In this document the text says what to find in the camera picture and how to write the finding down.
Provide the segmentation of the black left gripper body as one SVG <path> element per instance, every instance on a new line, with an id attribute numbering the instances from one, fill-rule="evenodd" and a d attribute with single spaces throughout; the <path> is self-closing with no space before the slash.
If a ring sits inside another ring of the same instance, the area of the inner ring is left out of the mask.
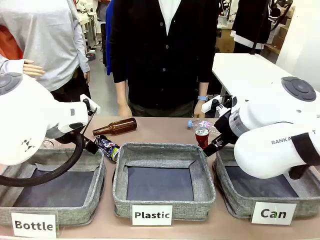
<path id="1" fill-rule="evenodd" d="M 71 123 L 67 125 L 60 125 L 51 127 L 46 130 L 46 137 L 48 139 L 55 139 L 61 144 L 73 143 L 77 145 L 77 137 L 81 135 L 81 131 L 85 127 L 83 123 Z"/>

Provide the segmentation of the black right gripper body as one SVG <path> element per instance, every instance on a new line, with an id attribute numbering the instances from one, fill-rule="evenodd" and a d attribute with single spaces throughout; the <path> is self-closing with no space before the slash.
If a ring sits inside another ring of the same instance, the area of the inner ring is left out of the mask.
<path id="1" fill-rule="evenodd" d="M 231 112 L 227 111 L 224 115 L 222 115 L 214 124 L 214 127 L 219 131 L 220 135 L 216 137 L 214 140 L 218 143 L 222 144 L 232 144 L 234 145 L 238 140 L 238 137 L 232 131 L 229 118 L 231 116 Z"/>

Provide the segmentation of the person left hand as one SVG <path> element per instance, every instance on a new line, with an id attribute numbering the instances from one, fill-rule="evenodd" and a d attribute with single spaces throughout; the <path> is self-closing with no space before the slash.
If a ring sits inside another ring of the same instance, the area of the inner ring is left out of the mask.
<path id="1" fill-rule="evenodd" d="M 194 107 L 194 112 L 193 116 L 195 118 L 205 118 L 206 114 L 202 112 L 202 105 L 205 103 L 204 100 L 198 100 L 195 107 Z"/>

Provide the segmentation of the person right hand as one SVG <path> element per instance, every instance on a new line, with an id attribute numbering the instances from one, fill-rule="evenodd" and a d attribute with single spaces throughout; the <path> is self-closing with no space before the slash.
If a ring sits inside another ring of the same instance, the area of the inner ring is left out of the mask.
<path id="1" fill-rule="evenodd" d="M 117 114 L 120 117 L 132 117 L 132 111 L 127 103 L 118 104 Z"/>

